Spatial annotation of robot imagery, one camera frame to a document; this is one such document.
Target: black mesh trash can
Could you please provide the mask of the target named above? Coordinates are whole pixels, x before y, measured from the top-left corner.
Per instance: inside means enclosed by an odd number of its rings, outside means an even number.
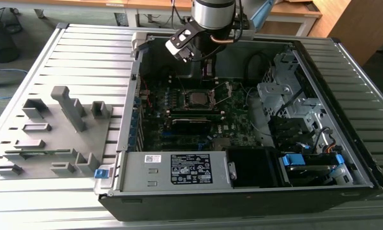
[[[19,51],[14,45],[10,34],[5,30],[5,25],[0,22],[0,63],[6,63],[18,58]]]
[[[13,8],[0,9],[0,22],[3,23],[3,28],[10,34],[15,34],[22,30],[22,26]]]

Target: wooden desk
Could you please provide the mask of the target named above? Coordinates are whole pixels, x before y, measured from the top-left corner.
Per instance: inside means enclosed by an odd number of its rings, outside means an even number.
[[[102,11],[126,13],[130,27],[138,26],[139,14],[171,15],[170,0],[0,0],[0,7]],[[191,0],[175,0],[180,16],[191,14]],[[309,11],[301,3],[274,5],[268,22],[299,24],[296,36],[307,36],[320,12]]]

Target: table leg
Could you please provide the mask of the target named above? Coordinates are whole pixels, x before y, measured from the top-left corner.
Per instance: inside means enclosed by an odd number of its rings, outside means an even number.
[[[139,27],[136,10],[126,9],[124,11],[126,11],[128,27]]]
[[[151,14],[147,14],[147,22],[148,22],[148,23],[152,23],[152,16],[151,16]]]
[[[312,29],[312,25],[315,23],[315,20],[316,20],[316,18],[311,18],[311,17],[304,19],[304,22],[300,24],[300,27],[299,27],[297,32],[295,34],[296,36],[303,36],[303,37],[307,36],[308,32]]]
[[[38,18],[45,18],[43,10],[42,10],[42,9],[33,9],[33,11],[35,11],[35,14],[37,14],[37,17],[38,17]]]

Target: wooden cabinet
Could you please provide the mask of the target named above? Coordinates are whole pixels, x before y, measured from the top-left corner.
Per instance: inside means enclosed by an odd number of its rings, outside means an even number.
[[[308,36],[336,37],[363,65],[383,44],[383,0],[313,0],[323,16]]]

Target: gray plastic block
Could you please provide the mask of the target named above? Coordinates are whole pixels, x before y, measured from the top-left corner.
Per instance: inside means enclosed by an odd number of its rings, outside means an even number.
[[[79,111],[74,107],[74,104],[77,103],[69,98],[69,88],[66,86],[54,86],[50,97],[58,101],[62,112],[75,131],[82,132],[85,130],[85,123],[81,119]]]
[[[45,142],[42,140],[17,140],[14,144],[15,149],[42,148],[43,146]]]
[[[27,99],[22,106],[22,111],[29,119],[41,119],[41,112],[47,109],[41,99]]]
[[[77,98],[73,98],[71,101],[74,103],[74,108],[77,109],[78,115],[82,117],[85,115],[85,110],[83,110],[83,107],[81,105],[81,102]]]
[[[69,152],[54,152],[54,155],[61,159],[73,159],[77,157],[77,151],[74,149],[70,149]]]
[[[13,163],[6,165],[0,165],[0,175],[1,176],[14,176],[22,173],[22,169]]]
[[[51,127],[49,123],[33,123],[25,124],[22,127],[23,132],[45,132],[50,131]]]
[[[107,119],[110,117],[110,112],[107,111],[104,102],[93,102],[90,112],[94,119]]]
[[[53,162],[50,165],[50,170],[57,175],[73,174],[73,172],[75,171],[74,166],[69,162]]]
[[[85,174],[93,174],[95,169],[99,167],[99,161],[95,159],[94,155],[89,153],[87,160],[83,158],[82,154],[78,153],[75,166],[79,171]]]
[[[2,157],[5,157],[9,161],[23,161],[27,157],[22,155],[22,153],[3,153]]]

